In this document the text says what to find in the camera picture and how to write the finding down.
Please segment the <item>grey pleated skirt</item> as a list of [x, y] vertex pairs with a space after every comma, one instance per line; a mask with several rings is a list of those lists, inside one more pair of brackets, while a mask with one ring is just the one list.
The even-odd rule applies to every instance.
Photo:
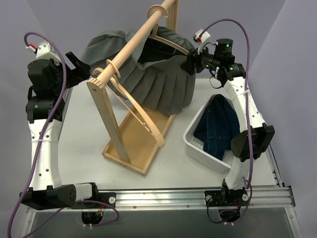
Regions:
[[[91, 69], [105, 68], [135, 31], [104, 30], [92, 38], [81, 60]], [[169, 116], [188, 107], [193, 99], [195, 75], [181, 68], [187, 56], [157, 40], [144, 39], [119, 68], [118, 82], [141, 106]]]

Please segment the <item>beige plastic hanger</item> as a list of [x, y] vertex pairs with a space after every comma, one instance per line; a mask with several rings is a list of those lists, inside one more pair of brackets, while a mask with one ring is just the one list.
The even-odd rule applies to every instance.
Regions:
[[118, 90], [118, 92], [124, 96], [127, 100], [130, 101], [130, 103], [133, 105], [133, 107], [137, 110], [140, 117], [143, 119], [139, 119], [134, 112], [117, 96], [112, 89], [110, 89], [109, 86], [106, 86], [112, 94], [115, 95], [115, 97], [129, 110], [129, 112], [137, 119], [137, 121], [152, 135], [158, 146], [163, 147], [165, 145], [165, 139], [157, 126], [154, 124], [154, 122], [151, 120], [149, 115], [144, 111], [144, 109], [137, 103], [137, 101], [127, 92], [127, 90], [118, 82], [118, 79], [116, 75], [112, 76], [110, 78], [110, 82], [112, 85]]
[[175, 48], [176, 50], [182, 52], [183, 54], [185, 55], [188, 55], [189, 51], [184, 49], [183, 47], [177, 45], [176, 43], [170, 41], [170, 40], [167, 40], [159, 35], [157, 35], [158, 33], [158, 28], [159, 28], [159, 25], [158, 24], [155, 24], [152, 31], [150, 32], [150, 34], [148, 35], [148, 38], [149, 39], [153, 39], [153, 40], [156, 40], [156, 41], [159, 41], [161, 43], [164, 43], [170, 47], [173, 47]]

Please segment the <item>dark blue denim skirt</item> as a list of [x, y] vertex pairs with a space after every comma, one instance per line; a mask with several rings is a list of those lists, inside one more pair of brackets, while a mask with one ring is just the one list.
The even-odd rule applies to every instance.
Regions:
[[231, 149], [231, 140], [239, 134], [236, 112], [223, 95], [215, 95], [206, 106], [194, 137], [204, 143], [204, 152], [222, 161], [225, 152]]

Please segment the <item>beige plastic hanger front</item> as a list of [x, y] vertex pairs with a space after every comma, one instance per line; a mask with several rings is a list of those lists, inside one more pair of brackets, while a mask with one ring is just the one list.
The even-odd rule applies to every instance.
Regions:
[[151, 120], [149, 115], [144, 111], [144, 109], [137, 103], [137, 101], [127, 92], [127, 90], [118, 82], [118, 79], [116, 75], [112, 76], [110, 78], [110, 82], [112, 85], [118, 90], [118, 92], [124, 96], [127, 100], [130, 101], [130, 103], [133, 105], [133, 107], [137, 110], [140, 117], [143, 119], [139, 119], [134, 112], [117, 96], [112, 89], [110, 89], [109, 86], [106, 86], [112, 94], [115, 95], [115, 97], [129, 110], [129, 112], [137, 119], [137, 121], [152, 135], [158, 146], [163, 147], [165, 145], [165, 139], [157, 126], [154, 124], [154, 122]]

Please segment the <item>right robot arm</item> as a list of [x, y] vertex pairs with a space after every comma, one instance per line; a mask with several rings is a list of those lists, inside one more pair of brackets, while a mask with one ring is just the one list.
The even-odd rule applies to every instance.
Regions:
[[253, 165], [264, 153], [274, 134], [253, 100], [244, 67], [235, 62], [233, 41], [218, 39], [214, 53], [200, 44], [188, 55], [182, 68], [189, 73], [207, 69], [220, 82], [225, 95], [212, 95], [196, 113], [183, 140], [188, 156], [226, 177], [220, 199], [230, 205], [246, 197]]

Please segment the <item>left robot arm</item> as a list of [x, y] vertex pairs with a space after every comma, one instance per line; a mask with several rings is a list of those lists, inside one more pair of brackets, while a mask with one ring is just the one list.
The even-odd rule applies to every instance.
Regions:
[[87, 80], [90, 66], [72, 52], [66, 54], [75, 66], [62, 66], [56, 53], [36, 51], [36, 59], [29, 63], [27, 121], [31, 133], [32, 179], [26, 193], [20, 193], [21, 203], [35, 210], [71, 207], [82, 201], [87, 207], [99, 204], [100, 195], [94, 182], [62, 184], [58, 170], [58, 142], [66, 114], [63, 98], [66, 90]]

